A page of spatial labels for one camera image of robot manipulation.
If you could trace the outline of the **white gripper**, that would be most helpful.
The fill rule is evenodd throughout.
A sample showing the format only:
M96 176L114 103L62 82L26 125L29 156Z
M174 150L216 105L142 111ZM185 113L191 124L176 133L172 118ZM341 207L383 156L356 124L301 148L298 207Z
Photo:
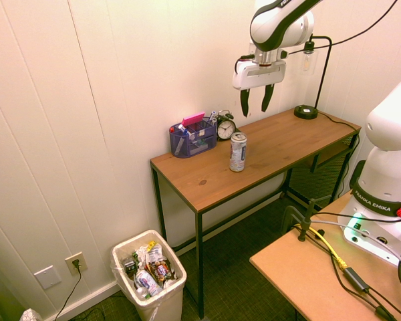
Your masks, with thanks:
M249 94L251 88L265 86L261 111L266 112L276 83L282 82L285 76L285 62L277 60L269 67L261 67L253 61L237 63L237 72L233 74L233 87L240 90L240 102L243 116L248 117Z

